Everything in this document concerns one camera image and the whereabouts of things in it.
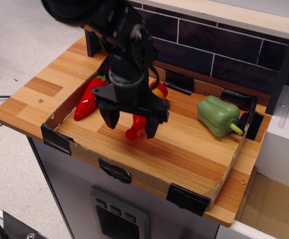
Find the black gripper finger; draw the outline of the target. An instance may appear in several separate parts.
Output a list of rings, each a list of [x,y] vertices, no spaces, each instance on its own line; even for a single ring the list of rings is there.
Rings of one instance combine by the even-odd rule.
[[[114,129],[120,118],[120,111],[116,107],[99,108],[100,114],[106,125]]]
[[[161,123],[163,123],[163,114],[153,114],[146,118],[145,132],[148,139],[154,138]]]

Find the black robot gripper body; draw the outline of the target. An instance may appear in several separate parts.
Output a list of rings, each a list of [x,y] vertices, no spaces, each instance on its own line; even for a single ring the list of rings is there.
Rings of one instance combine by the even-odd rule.
[[[126,81],[109,69],[99,68],[94,75],[105,75],[111,82],[110,85],[95,87],[92,90],[98,108],[116,107],[120,112],[146,118],[153,114],[163,114],[163,122],[168,121],[170,104],[151,92],[157,86],[149,86],[148,68],[132,81]]]

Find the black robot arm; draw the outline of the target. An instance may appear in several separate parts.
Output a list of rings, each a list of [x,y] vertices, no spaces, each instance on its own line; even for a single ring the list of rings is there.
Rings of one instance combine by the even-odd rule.
[[[146,135],[153,138],[159,124],[168,120],[170,105],[149,84],[157,48],[142,16],[126,0],[44,0],[42,4],[56,21],[95,35],[107,52],[110,85],[92,90],[107,126],[116,127],[120,112],[143,116]]]

